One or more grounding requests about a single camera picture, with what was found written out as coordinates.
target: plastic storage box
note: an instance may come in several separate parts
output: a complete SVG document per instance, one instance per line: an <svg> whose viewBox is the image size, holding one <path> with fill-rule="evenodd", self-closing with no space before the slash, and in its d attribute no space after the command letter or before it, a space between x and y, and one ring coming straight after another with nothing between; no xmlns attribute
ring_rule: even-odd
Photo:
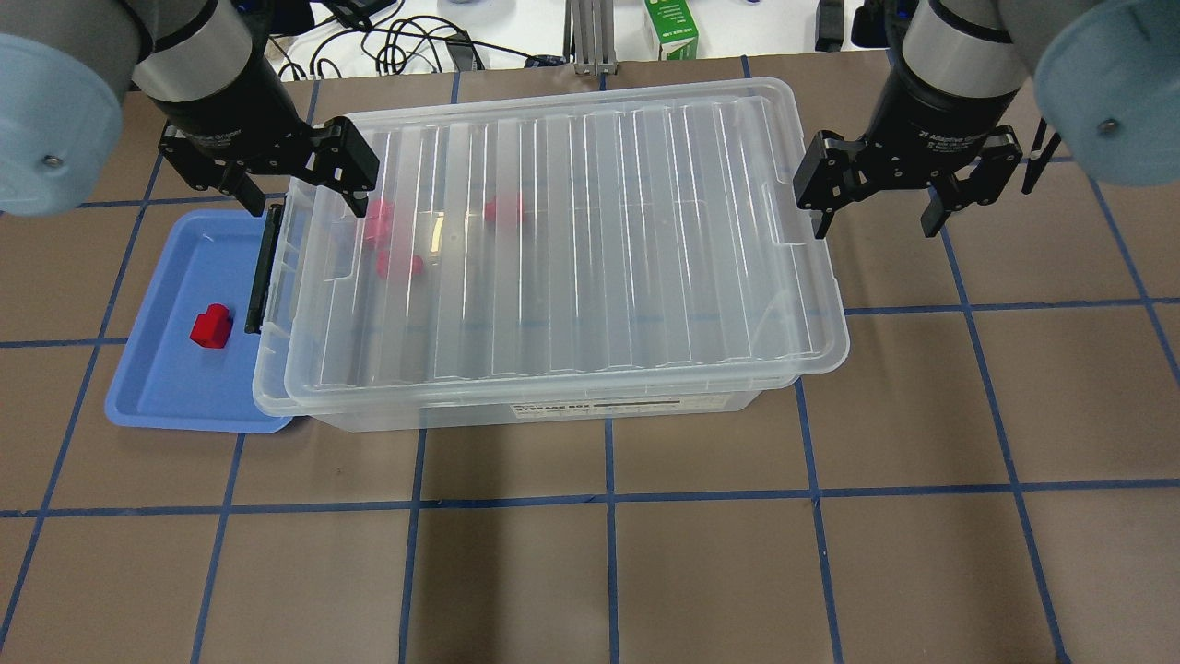
<svg viewBox="0 0 1180 664"><path fill-rule="evenodd" d="M291 185L267 414L369 432L738 410L847 355L779 80L352 118L378 190L359 219Z"/></svg>

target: white label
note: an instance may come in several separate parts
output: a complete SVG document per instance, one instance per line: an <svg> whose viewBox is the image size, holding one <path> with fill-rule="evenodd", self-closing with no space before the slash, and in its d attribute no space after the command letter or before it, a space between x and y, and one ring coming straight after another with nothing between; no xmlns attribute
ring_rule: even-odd
<svg viewBox="0 0 1180 664"><path fill-rule="evenodd" d="M684 413L722 408L729 401L729 397L730 395L700 395L690 397L636 397L634 400L519 403L512 405L512 413L517 416L517 420Z"/></svg>

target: green and white carton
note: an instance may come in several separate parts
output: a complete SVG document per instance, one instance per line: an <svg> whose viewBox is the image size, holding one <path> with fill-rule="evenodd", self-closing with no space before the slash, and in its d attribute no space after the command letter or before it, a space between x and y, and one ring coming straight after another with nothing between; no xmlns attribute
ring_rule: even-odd
<svg viewBox="0 0 1180 664"><path fill-rule="evenodd" d="M695 60L701 33L696 29L688 0L644 0L651 45L661 60Z"/></svg>

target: light blue joint cap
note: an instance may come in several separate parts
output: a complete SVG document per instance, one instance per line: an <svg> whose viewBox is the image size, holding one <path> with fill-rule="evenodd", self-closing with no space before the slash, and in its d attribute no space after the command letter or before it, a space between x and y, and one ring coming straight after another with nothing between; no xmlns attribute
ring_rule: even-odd
<svg viewBox="0 0 1180 664"><path fill-rule="evenodd" d="M1037 64L1044 118L1090 176L1113 184L1180 178L1180 0L1107 0Z"/></svg>
<svg viewBox="0 0 1180 664"><path fill-rule="evenodd" d="M59 213L94 189L123 130L119 101L90 67L0 34L0 210Z"/></svg>

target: blue plastic tray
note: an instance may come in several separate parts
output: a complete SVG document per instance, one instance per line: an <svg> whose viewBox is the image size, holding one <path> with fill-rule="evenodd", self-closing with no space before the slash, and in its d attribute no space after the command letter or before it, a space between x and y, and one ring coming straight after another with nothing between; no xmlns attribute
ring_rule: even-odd
<svg viewBox="0 0 1180 664"><path fill-rule="evenodd" d="M242 329L263 219L244 211L197 210L172 228L106 395L106 418L123 427L270 434L290 422L254 406L258 336ZM234 329L224 349L189 340L192 321L225 304Z"/></svg>

